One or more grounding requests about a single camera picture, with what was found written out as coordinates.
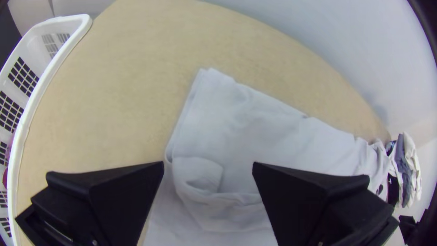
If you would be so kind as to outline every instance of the white plastic laundry basket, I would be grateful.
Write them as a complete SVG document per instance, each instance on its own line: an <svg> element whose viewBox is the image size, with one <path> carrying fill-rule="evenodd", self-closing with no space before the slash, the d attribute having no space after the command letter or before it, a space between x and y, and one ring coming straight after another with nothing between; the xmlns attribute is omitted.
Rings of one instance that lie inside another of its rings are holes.
<svg viewBox="0 0 437 246"><path fill-rule="evenodd" d="M15 233L16 193L24 142L33 115L54 74L91 23L88 15L72 15L35 25L0 71L0 164L8 166L7 194L0 190L0 196L9 197L6 207L1 206L0 197L0 235L7 246L20 245ZM8 161L3 150L9 147L12 137Z"/></svg>

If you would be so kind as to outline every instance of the white wall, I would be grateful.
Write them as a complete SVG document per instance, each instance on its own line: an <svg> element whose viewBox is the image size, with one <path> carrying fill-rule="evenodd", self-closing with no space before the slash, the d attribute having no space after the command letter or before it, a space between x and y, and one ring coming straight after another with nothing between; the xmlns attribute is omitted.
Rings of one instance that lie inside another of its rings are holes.
<svg viewBox="0 0 437 246"><path fill-rule="evenodd" d="M437 182L437 138L417 149L420 167L422 169L422 199L413 204L411 208L396 209L393 216L413 216L416 221L420 220L425 209L429 207L432 194ZM399 228L391 236L386 246L403 246L402 234Z"/></svg>
<svg viewBox="0 0 437 246"><path fill-rule="evenodd" d="M407 0L206 0L294 37L324 58L363 96L393 137L427 128L437 137L437 68Z"/></svg>
<svg viewBox="0 0 437 246"><path fill-rule="evenodd" d="M8 6L22 36L35 24L54 17L48 0L9 0Z"/></svg>

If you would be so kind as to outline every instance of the black object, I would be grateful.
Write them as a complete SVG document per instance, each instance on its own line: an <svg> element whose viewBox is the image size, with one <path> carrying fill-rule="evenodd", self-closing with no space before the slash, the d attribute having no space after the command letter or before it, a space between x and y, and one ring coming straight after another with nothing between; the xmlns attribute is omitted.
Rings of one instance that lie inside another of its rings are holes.
<svg viewBox="0 0 437 246"><path fill-rule="evenodd" d="M7 0L0 0L0 36L1 70L9 55L21 39L21 34L10 14Z"/></svg>
<svg viewBox="0 0 437 246"><path fill-rule="evenodd" d="M399 181L397 181L397 178L392 176L391 174L388 174L387 181L388 181L387 203L394 207L396 206L396 203L399 201Z"/></svg>
<svg viewBox="0 0 437 246"><path fill-rule="evenodd" d="M419 222L411 216L399 216L399 227L405 244L409 246L435 246L437 242L437 187L428 209Z"/></svg>
<svg viewBox="0 0 437 246"><path fill-rule="evenodd" d="M332 176L254 163L279 246L380 246L399 222L367 190L369 176Z"/></svg>
<svg viewBox="0 0 437 246"><path fill-rule="evenodd" d="M163 174L163 162L49 172L16 221L37 246L136 246Z"/></svg>
<svg viewBox="0 0 437 246"><path fill-rule="evenodd" d="M414 234L417 223L414 220L413 216L399 216L399 228L401 229L402 238L404 239L404 243L409 245L411 244L412 235Z"/></svg>

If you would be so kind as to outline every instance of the beige table surface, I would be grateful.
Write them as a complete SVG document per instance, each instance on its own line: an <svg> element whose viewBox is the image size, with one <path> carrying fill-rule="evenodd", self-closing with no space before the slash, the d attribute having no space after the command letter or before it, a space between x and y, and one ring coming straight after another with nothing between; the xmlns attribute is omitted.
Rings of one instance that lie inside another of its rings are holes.
<svg viewBox="0 0 437 246"><path fill-rule="evenodd" d="M162 160L201 67L356 136L390 140L349 83L285 34L194 0L118 0L95 20L41 100L25 142L18 212L46 186L49 170ZM114 202L122 196L114 194ZM30 245L19 234L22 245Z"/></svg>

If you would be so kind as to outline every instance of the clothing pile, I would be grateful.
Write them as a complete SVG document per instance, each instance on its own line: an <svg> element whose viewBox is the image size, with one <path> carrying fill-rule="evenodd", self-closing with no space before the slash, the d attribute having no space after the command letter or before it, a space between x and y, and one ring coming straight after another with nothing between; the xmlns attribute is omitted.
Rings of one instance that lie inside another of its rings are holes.
<svg viewBox="0 0 437 246"><path fill-rule="evenodd" d="M416 146L407 133L386 146L391 166L388 174L387 202L393 206L411 207L422 195L422 177Z"/></svg>
<svg viewBox="0 0 437 246"><path fill-rule="evenodd" d="M381 141L369 144L219 71L202 69L165 151L144 245L277 245L252 176L255 161L366 174L372 192L390 167Z"/></svg>

